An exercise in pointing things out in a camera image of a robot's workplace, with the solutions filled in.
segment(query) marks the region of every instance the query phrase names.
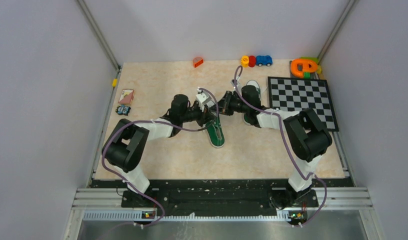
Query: small card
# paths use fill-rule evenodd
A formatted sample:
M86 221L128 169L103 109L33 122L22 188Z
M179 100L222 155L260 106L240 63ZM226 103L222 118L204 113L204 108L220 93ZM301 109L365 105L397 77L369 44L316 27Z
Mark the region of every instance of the small card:
M121 91L120 99L118 100L119 104L130 105L134 99L135 90L133 89L123 89Z

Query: blue toy car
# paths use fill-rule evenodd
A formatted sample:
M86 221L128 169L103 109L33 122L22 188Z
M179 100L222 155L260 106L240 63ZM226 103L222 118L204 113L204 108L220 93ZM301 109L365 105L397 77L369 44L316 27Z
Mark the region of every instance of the blue toy car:
M255 65L261 67L263 65L266 66L271 66L273 64L272 58L267 55L267 56L256 56L255 57Z

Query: metal frame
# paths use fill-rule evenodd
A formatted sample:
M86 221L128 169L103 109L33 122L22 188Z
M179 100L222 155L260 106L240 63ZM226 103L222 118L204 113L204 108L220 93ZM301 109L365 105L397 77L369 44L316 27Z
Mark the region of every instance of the metal frame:
M107 58L110 60L113 67L119 72L117 73L117 80L121 75L121 66L117 62L109 44L104 38L98 24L93 18L89 8L84 0L76 0L79 8L81 9L86 21L88 22L92 32L97 38L102 50ZM319 55L317 56L321 62L335 39L338 32L348 17L349 13L356 5L358 0L349 0L341 13L338 21L336 22L332 32L323 45ZM98 149L104 143L106 134L106 126L110 118L110 112L112 110L113 99L115 96L117 86L113 88L111 97L107 106L107 113L101 129L101 135L98 140ZM341 134L339 132L333 133L333 139L338 149L338 154L341 159L341 164L344 170L346 178L353 180L353 171L348 164L346 151L341 141ZM90 180L93 179L95 171L97 169L100 152L97 151L94 156L93 169L90 174ZM324 189L321 187L314 187L316 196L318 199L324 197ZM328 187L327 200L323 211L347 211L358 210L363 222L363 226L368 239L385 239L381 225L378 221L376 213L373 208L372 200L366 187ZM79 233L81 233L82 221L143 221L139 213L140 209L122 208L121 203L123 197L116 193L115 188L80 188L77 190L69 220L66 226L64 239L65 240L77 240ZM315 210L315 207L309 207L308 210ZM195 215L188 216L167 216L162 221L287 221L288 211L299 211L298 207L289 207L282 211L278 211L277 216L252 216L252 217L200 217Z
M105 55L107 56L108 60L111 62L112 66L116 69L120 69L120 64L117 62L116 57L113 54L107 40L104 38L103 33L101 32L100 28L98 27L97 22L95 21L94 17L92 16L91 11L89 11L88 6L86 5L84 0L75 0L77 5L79 6L80 10L82 11L83 16L85 17L87 23L90 26L91 31L95 35L96 39L98 40L99 45L101 46L102 50L104 51Z
M315 187L319 199L324 197L324 189ZM123 197L118 195L116 188L80 188L77 190L71 208L69 222L65 231L65 240L76 240L82 232L82 221L141 221L142 208L122 208ZM237 217L202 217L194 214L186 216L166 216L163 222L278 222L289 221L289 211L299 211L299 207L289 207L278 211L273 216L237 216ZM349 211L360 212L364 229L368 239L384 239L380 225L377 221L372 201L366 187L328 187L325 207L322 211Z
M336 22L335 26L333 27L332 31L330 32L326 42L324 43L322 49L320 50L319 55L317 55L317 59L319 63L325 57L326 52L328 51L329 47L331 46L332 42L334 41L335 37L337 36L338 32L341 30L343 23L346 21L349 13L353 9L353 7L359 2L359 0L348 0L344 10L342 11L341 15L339 16L338 21Z

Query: toy car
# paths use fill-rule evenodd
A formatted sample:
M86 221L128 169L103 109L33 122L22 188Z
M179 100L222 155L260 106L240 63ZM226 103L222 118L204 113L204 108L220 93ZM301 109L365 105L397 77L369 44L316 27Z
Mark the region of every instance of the toy car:
M125 115L125 116L127 116L130 111L131 111L131 107L125 106L125 105L117 106L117 108L115 109L115 112L118 115Z
M269 55L266 56L256 56L255 65L261 67L263 65L271 66L273 64L272 58Z

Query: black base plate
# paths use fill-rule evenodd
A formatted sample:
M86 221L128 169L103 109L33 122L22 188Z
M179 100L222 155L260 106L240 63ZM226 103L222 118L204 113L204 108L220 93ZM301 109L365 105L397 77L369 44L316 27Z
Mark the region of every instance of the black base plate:
M272 205L280 210L287 207L300 208L302 203L305 203L310 208L319 207L316 191L314 190L310 190L307 194L303 195L296 203L286 202L287 197L284 190L272 190L270 196L272 197Z
M277 209L269 199L285 198L285 190L272 190L266 187L241 188L231 187L177 187L164 189L151 188L145 193L156 199L165 209L166 216L188 216L192 213L197 217L240 217L240 216L276 216ZM318 207L314 190L306 195L307 207ZM138 194L127 190L123 192L122 208L156 208L155 204Z
M346 178L323 178L328 188L355 187L350 177ZM202 179L202 180L149 180L149 188L177 189L177 188L284 188L287 178L280 179ZM313 188L322 188L322 184L316 179L312 179ZM97 180L93 179L89 185L91 189L115 189L127 188L122 180Z

